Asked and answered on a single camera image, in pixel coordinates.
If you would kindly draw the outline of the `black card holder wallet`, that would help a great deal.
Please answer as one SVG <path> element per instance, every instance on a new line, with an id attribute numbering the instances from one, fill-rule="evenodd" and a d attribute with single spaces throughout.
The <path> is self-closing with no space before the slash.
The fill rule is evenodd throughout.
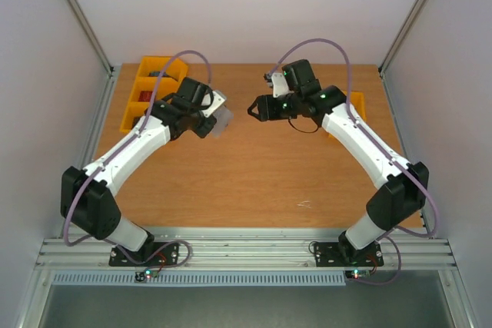
<path id="1" fill-rule="evenodd" d="M 231 123 L 234 114 L 227 107 L 222 107 L 213 113 L 213 117 L 216 119 L 216 122 L 211 130 L 211 134 L 214 137 L 219 137 Z"/>

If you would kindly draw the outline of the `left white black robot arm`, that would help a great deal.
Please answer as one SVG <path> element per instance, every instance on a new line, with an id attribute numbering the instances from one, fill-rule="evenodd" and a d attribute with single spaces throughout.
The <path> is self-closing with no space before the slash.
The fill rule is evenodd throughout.
<path id="1" fill-rule="evenodd" d="M 220 91 L 185 78 L 176 92 L 152 98 L 137 124 L 107 153 L 82 169 L 68 168 L 61 177 L 65 244 L 76 245 L 69 239 L 69 227 L 74 224 L 87 237 L 118 247 L 132 263 L 150 263 L 156 253 L 153 235 L 124 217 L 115 197 L 156 150 L 186 131 L 200 138 L 210 134 L 225 102 Z"/>

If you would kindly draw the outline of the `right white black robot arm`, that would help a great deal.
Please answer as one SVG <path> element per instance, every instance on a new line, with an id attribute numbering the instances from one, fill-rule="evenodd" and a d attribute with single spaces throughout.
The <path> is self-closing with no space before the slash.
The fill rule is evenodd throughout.
<path id="1" fill-rule="evenodd" d="M 376 193 L 364 216 L 338 238 L 337 253 L 346 265 L 359 262 L 374 242 L 425 204 L 429 171 L 393 151 L 364 122 L 347 94 L 336 86 L 322 88 L 308 60 L 295 61 L 266 76 L 272 94 L 255 98 L 248 114 L 258 121 L 310 118 L 336 138 L 371 179 Z"/>

